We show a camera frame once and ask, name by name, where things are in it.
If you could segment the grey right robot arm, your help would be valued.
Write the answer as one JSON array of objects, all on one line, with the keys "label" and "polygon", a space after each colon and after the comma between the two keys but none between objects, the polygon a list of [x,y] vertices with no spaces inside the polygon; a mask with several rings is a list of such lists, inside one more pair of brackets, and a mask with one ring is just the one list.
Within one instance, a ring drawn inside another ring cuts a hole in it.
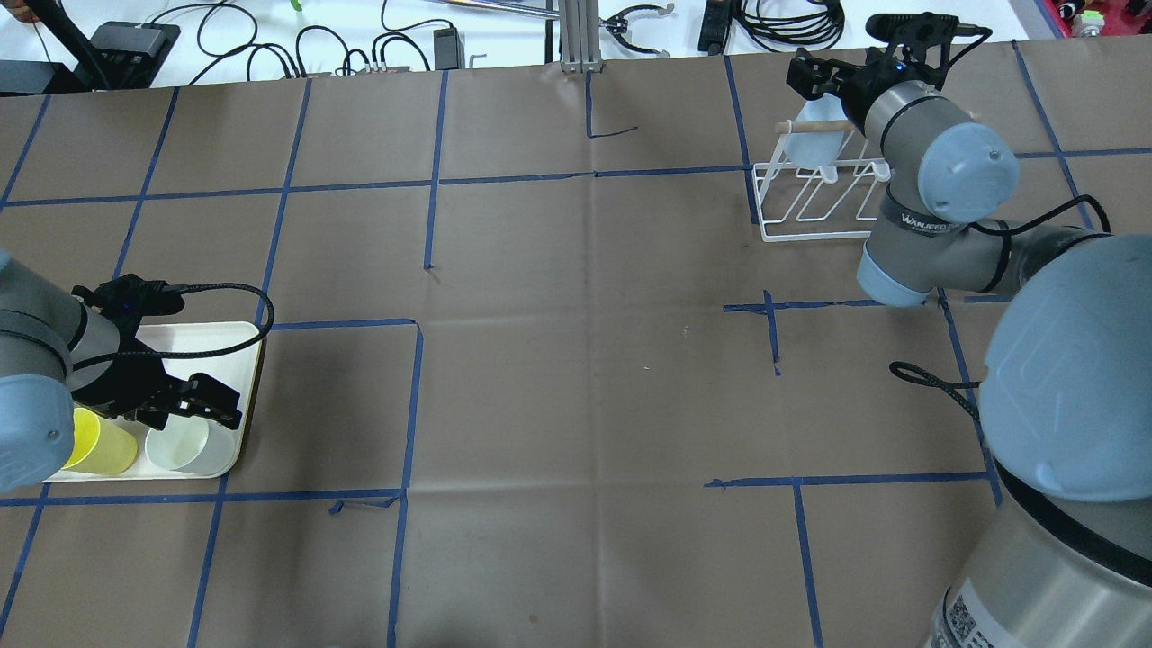
[{"label": "grey right robot arm", "polygon": [[863,66],[799,48],[787,77],[835,95],[890,164],[857,274],[869,296],[1011,296],[976,404],[1003,504],[922,645],[1149,647],[1149,235],[993,219],[1020,163],[940,74],[914,46]]}]

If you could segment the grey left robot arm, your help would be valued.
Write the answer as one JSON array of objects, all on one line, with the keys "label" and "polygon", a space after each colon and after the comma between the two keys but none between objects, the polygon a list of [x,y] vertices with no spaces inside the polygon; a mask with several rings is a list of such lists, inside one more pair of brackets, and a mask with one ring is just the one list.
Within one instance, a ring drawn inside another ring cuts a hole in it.
[{"label": "grey left robot arm", "polygon": [[238,391],[206,372],[166,372],[168,351],[139,338],[145,317],[180,312],[204,284],[119,276],[71,292],[3,251],[1,261],[1,483],[33,485],[62,469],[76,445],[76,405],[103,419],[162,429],[172,415],[238,429]]}]

